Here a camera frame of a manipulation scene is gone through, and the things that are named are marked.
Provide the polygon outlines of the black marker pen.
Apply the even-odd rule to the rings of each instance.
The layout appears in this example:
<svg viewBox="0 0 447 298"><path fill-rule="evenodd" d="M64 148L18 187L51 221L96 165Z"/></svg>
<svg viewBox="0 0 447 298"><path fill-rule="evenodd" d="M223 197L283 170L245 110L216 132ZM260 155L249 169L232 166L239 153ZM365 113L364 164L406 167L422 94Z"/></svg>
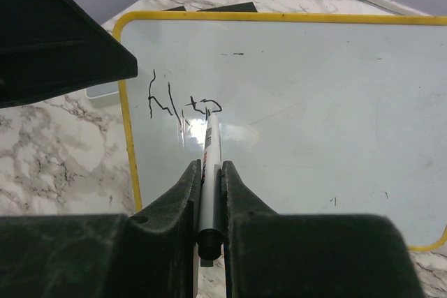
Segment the black marker pen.
<svg viewBox="0 0 447 298"><path fill-rule="evenodd" d="M221 136L217 115L207 120L197 245L201 267L212 267L224 240L221 219Z"/></svg>

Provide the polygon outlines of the yellow framed whiteboard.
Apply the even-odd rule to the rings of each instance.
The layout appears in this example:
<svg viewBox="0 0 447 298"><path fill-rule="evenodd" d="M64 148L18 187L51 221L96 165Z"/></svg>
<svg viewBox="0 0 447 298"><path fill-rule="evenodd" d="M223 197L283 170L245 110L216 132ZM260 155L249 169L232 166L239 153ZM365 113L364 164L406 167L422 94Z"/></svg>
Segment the yellow framed whiteboard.
<svg viewBox="0 0 447 298"><path fill-rule="evenodd" d="M137 209L221 156L282 214L376 214L414 251L446 243L446 18L134 11L113 36Z"/></svg>

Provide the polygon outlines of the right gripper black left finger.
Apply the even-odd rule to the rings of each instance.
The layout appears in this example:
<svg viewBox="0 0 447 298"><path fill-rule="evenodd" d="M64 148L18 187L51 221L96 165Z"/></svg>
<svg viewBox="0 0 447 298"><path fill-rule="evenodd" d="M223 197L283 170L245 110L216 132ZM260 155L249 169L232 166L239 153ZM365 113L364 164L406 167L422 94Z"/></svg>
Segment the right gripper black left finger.
<svg viewBox="0 0 447 298"><path fill-rule="evenodd" d="M133 216L1 219L2 297L195 297L200 161Z"/></svg>

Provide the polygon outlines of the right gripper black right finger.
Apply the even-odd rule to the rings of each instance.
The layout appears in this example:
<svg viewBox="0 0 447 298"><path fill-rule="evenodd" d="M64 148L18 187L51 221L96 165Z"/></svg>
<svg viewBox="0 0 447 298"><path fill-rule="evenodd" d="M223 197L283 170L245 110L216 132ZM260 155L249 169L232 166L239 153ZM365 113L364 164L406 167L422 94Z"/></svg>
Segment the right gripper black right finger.
<svg viewBox="0 0 447 298"><path fill-rule="evenodd" d="M422 297L404 240L385 217L281 215L222 166L229 297Z"/></svg>

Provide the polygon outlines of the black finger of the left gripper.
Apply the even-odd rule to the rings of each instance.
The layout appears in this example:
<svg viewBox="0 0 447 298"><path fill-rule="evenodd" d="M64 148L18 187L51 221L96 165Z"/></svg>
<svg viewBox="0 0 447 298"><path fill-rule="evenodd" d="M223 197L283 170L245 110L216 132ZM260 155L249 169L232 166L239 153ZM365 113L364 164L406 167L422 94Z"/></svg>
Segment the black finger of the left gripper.
<svg viewBox="0 0 447 298"><path fill-rule="evenodd" d="M136 58L74 0L1 0L1 107L136 77Z"/></svg>

